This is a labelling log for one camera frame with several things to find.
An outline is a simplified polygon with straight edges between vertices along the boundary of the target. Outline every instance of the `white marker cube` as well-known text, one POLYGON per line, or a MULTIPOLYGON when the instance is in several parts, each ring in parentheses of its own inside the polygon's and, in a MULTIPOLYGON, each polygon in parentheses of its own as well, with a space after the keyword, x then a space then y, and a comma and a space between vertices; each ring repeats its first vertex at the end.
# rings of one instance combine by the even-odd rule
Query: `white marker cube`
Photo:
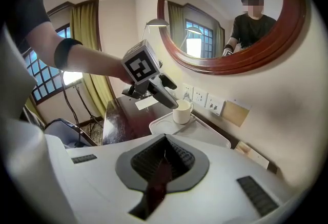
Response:
POLYGON ((122 64, 136 85, 160 73, 158 59, 147 40, 132 47, 124 55, 122 64))

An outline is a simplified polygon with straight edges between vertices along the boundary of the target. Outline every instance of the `black t-shirt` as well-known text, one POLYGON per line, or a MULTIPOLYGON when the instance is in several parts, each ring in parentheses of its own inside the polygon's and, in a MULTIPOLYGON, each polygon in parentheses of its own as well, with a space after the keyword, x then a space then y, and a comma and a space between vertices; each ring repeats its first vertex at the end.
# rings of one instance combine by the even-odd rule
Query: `black t-shirt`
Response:
POLYGON ((245 49, 265 36, 276 23, 273 18, 263 15, 254 20, 247 14, 237 16, 230 37, 236 38, 242 49, 245 49))
POLYGON ((6 24, 20 53, 29 49, 25 37, 38 25, 50 22, 43 0, 17 0, 6 17, 6 24))

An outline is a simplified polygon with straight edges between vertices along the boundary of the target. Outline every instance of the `floor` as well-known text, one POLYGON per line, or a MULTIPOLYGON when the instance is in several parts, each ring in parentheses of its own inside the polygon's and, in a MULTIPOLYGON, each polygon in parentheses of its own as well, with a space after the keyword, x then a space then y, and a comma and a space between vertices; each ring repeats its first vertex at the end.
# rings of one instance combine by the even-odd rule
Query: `floor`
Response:
MULTIPOLYGON (((102 126, 104 126, 104 121, 99 122, 102 126)), ((103 129, 98 124, 96 124, 92 130, 92 134, 90 134, 90 126, 81 127, 81 129, 86 132, 90 138, 98 145, 101 146, 103 144, 103 129)))

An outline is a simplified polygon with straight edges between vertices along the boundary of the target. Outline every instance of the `person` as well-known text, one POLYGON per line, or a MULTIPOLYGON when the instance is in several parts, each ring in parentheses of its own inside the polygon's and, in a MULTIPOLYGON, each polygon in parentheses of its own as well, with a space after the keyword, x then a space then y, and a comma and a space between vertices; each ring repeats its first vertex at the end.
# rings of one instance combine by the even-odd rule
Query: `person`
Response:
POLYGON ((262 14, 264 0, 241 0, 245 14, 235 18, 228 43, 224 47, 223 56, 234 52, 237 44, 242 50, 264 37, 273 27, 276 20, 262 14))
POLYGON ((22 54, 31 47, 48 66, 117 77, 125 83, 132 83, 120 58, 59 36, 50 22, 43 0, 17 0, 5 23, 22 54))

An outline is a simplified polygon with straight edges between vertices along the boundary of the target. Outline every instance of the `wooden mirror frame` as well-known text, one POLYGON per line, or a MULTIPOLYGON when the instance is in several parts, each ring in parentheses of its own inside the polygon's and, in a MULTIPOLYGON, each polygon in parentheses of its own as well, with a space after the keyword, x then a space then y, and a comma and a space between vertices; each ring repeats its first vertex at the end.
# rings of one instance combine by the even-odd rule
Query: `wooden mirror frame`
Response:
MULTIPOLYGON (((158 18, 164 19, 165 0, 158 0, 158 18)), ((260 41, 229 57, 197 58, 182 52, 171 40, 167 28, 160 28, 169 54, 182 66, 205 74, 238 74, 264 66, 282 55, 298 37, 305 19, 305 0, 283 0, 275 26, 260 41)))

